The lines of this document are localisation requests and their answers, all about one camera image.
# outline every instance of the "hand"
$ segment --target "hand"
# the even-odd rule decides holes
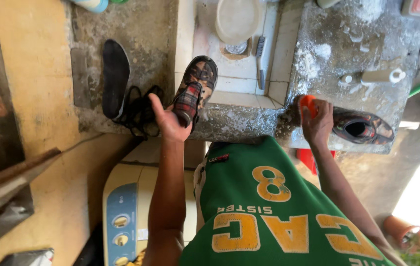
[[[333,128],[333,105],[327,101],[313,100],[318,115],[312,119],[310,110],[304,106],[302,129],[311,148],[328,148],[327,142]]]
[[[172,142],[184,142],[192,131],[192,126],[184,128],[179,124],[178,117],[172,112],[174,106],[169,106],[166,111],[162,107],[161,100],[154,94],[149,94],[152,109],[156,115],[156,122],[161,131],[162,138]]]

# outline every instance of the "cleaning brush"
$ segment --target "cleaning brush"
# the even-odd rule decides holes
[[[296,117],[296,123],[299,126],[302,125],[302,122],[304,120],[304,113],[303,113],[304,106],[307,106],[308,109],[310,110],[312,119],[317,116],[318,111],[315,108],[315,103],[313,102],[314,99],[317,99],[317,98],[313,95],[305,95],[305,94],[301,94],[295,97],[294,99],[294,106],[296,109],[295,117]]]
[[[265,90],[265,85],[266,85],[266,82],[264,81],[264,69],[262,69],[262,64],[261,64],[261,57],[262,57],[262,52],[264,50],[265,42],[266,42],[266,38],[264,36],[259,37],[258,48],[256,49],[256,58],[258,60],[258,65],[259,65],[259,84],[262,90]]]

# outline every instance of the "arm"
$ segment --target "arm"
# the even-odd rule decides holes
[[[328,137],[333,128],[333,105],[322,100],[314,101],[319,113],[311,119],[310,111],[305,107],[302,127],[317,162],[322,191],[385,257],[398,266],[406,266],[361,204],[328,149]]]
[[[169,109],[164,111],[156,95],[150,94],[149,98],[162,139],[158,179],[149,207],[149,239],[144,265],[176,266],[183,249],[185,220],[183,149],[192,127],[181,127],[174,113]]]

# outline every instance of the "concrete wall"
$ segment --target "concrete wall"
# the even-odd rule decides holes
[[[0,0],[0,43],[27,158],[97,136],[78,130],[67,36],[59,0]],[[99,135],[35,179],[36,213],[0,239],[0,260],[11,252],[52,247],[54,265],[71,265],[101,220],[103,186],[130,141],[126,135]]]

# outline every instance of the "white bottle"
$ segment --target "white bottle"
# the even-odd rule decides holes
[[[108,6],[108,0],[71,0],[75,4],[94,13],[103,12]]]

